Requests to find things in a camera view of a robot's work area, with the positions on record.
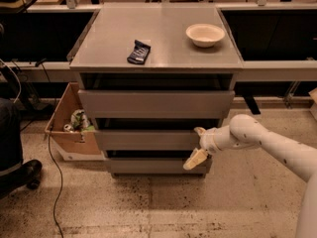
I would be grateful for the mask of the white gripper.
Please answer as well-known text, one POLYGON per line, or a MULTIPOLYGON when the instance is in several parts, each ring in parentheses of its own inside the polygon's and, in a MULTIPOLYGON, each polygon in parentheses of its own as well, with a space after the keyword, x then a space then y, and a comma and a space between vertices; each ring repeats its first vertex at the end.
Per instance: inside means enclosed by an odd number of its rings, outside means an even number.
POLYGON ((194 131, 200 137, 199 145, 201 149, 195 148, 184 163, 183 168, 187 171, 190 171, 205 162, 208 158, 208 154, 212 155, 220 152, 215 141, 216 128, 204 129, 202 127, 195 127, 194 131))

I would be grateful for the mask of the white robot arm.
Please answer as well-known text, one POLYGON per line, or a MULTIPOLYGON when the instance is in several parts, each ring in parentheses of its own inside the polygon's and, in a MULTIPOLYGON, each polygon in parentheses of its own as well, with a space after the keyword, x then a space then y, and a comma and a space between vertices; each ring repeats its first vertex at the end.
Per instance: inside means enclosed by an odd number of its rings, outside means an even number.
POLYGON ((212 154, 232 149, 260 147, 303 179, 307 185, 298 216, 295 238, 317 238, 317 149, 276 134, 255 118, 239 114, 227 126, 196 127, 200 148, 195 148, 183 168, 187 171, 212 154))

